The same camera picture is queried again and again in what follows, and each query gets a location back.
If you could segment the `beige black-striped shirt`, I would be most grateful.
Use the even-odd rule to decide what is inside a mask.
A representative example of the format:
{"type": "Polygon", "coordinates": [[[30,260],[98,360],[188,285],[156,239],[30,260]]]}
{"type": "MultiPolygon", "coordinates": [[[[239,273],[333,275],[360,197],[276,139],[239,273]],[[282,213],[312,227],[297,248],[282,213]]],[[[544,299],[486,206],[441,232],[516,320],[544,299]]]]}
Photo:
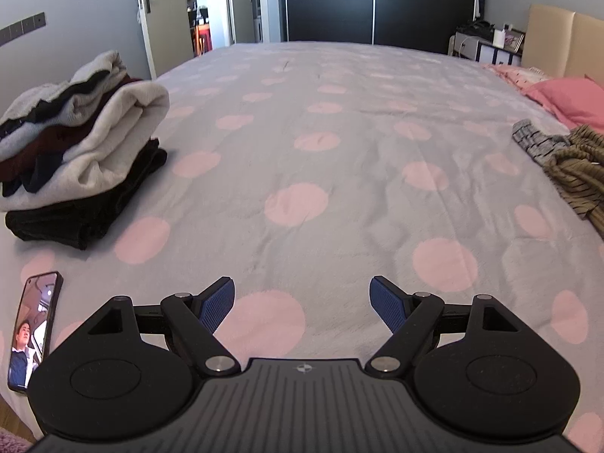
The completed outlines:
{"type": "Polygon", "coordinates": [[[603,135],[581,125],[570,132],[568,141],[542,169],[574,213],[603,236],[603,135]]]}

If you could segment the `black smartphone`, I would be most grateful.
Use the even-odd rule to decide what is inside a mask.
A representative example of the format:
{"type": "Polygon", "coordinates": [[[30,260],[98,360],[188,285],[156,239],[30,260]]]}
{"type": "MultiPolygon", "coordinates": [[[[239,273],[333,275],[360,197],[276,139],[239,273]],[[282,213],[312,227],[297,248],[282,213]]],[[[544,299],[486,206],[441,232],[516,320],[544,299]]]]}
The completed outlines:
{"type": "Polygon", "coordinates": [[[27,391],[31,376],[49,351],[49,342],[63,278],[57,271],[30,276],[23,285],[12,332],[7,385],[27,391]]]}

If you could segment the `cream fleece folded garment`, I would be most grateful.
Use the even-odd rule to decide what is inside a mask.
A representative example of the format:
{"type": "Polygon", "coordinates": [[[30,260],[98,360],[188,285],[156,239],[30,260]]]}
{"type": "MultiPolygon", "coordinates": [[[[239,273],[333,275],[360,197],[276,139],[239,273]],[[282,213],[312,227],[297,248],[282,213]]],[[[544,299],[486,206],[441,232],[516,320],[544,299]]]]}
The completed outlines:
{"type": "Polygon", "coordinates": [[[169,108],[169,92],[157,81],[120,87],[100,111],[89,134],[63,154],[62,164],[38,192],[19,188],[2,197],[1,211],[39,209],[116,187],[125,180],[169,108]]]}

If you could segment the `grey pink-dotted bedspread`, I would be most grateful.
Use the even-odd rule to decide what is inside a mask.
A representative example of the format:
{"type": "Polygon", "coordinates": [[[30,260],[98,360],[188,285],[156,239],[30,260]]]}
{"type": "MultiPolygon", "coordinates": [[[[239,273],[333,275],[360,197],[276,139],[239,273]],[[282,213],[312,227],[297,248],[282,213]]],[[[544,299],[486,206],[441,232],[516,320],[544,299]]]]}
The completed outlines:
{"type": "Polygon", "coordinates": [[[568,360],[567,438],[603,448],[603,240],[513,141],[565,127],[477,63],[390,47],[236,45],[167,72],[168,153],[86,251],[1,234],[1,355],[23,283],[58,271],[52,345],[110,297],[157,304],[222,276],[217,331],[252,357],[367,360],[388,330],[368,285],[489,293],[568,360]]]}

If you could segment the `grey patterned garment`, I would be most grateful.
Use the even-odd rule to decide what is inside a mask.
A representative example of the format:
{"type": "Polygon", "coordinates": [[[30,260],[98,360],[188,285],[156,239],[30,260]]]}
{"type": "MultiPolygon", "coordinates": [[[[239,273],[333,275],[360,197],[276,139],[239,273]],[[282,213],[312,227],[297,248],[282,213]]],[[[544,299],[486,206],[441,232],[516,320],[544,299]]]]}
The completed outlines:
{"type": "Polygon", "coordinates": [[[540,167],[551,160],[558,150],[571,146],[565,135],[548,135],[536,128],[531,120],[521,120],[512,127],[512,139],[540,167]]]}

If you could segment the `dark red folded garment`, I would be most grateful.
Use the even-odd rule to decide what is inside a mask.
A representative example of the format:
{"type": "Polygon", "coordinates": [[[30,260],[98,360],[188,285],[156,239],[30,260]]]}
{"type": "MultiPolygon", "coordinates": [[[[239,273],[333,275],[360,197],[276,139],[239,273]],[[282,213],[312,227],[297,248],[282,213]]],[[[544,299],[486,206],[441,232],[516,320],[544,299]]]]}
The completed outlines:
{"type": "Polygon", "coordinates": [[[15,156],[2,160],[2,196],[14,195],[21,187],[26,192],[38,192],[60,167],[65,152],[91,132],[105,104],[120,88],[133,82],[138,82],[138,79],[126,75],[114,89],[103,94],[97,110],[83,125],[49,126],[15,156]]]}

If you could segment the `grey white folded sweater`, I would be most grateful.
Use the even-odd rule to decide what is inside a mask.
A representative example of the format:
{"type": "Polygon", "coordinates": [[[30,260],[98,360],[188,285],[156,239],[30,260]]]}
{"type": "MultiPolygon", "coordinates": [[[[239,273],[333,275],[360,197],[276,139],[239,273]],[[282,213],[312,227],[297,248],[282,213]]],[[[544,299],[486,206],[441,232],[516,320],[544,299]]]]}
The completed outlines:
{"type": "Polygon", "coordinates": [[[54,125],[76,127],[88,121],[105,93],[126,76],[118,51],[97,55],[72,79],[43,84],[20,94],[1,118],[1,159],[14,157],[54,125]]]}

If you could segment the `pink pillow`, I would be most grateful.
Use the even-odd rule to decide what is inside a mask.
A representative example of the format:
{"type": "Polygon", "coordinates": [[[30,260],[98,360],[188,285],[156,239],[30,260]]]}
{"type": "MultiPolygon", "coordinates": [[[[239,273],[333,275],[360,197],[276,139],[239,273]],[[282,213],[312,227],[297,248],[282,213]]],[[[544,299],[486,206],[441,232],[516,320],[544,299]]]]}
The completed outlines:
{"type": "Polygon", "coordinates": [[[603,133],[604,90],[592,78],[552,78],[540,69],[525,69],[520,66],[483,67],[539,104],[569,130],[587,125],[596,132],[603,133]]]}

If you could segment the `black wardrobe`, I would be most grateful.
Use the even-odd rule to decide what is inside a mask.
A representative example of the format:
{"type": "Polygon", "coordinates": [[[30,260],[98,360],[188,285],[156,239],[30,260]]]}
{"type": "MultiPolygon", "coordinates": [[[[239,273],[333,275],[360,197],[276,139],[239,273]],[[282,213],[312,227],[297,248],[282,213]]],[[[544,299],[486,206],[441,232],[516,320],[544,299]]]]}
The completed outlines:
{"type": "Polygon", "coordinates": [[[446,54],[484,0],[285,0],[290,41],[347,42],[446,54]]]}

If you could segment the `beige padded headboard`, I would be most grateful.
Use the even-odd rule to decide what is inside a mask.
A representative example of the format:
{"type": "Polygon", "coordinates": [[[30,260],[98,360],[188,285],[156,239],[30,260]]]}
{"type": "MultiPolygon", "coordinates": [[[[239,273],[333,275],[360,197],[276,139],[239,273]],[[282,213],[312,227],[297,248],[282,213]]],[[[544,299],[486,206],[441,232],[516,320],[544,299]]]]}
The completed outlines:
{"type": "Polygon", "coordinates": [[[553,78],[588,77],[603,84],[604,22],[567,9],[532,4],[521,66],[553,78]]]}

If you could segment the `white bedroom door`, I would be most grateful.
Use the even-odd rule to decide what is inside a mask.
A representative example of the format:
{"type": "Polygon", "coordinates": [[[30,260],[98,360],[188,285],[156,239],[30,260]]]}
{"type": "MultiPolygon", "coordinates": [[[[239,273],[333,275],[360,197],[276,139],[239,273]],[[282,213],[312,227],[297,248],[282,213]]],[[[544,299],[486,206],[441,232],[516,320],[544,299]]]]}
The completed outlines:
{"type": "Polygon", "coordinates": [[[143,43],[153,79],[194,57],[187,0],[138,0],[143,43]]]}

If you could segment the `grey wall switch panel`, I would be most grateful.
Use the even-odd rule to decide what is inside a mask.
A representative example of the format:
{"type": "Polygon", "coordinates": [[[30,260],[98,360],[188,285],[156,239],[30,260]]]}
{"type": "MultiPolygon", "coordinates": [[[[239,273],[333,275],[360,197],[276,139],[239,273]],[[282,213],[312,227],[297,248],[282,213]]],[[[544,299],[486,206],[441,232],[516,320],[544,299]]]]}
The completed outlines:
{"type": "Polygon", "coordinates": [[[4,46],[11,41],[30,34],[35,30],[42,29],[46,26],[46,15],[40,12],[26,17],[24,20],[12,23],[11,25],[0,30],[0,46],[4,46]]]}

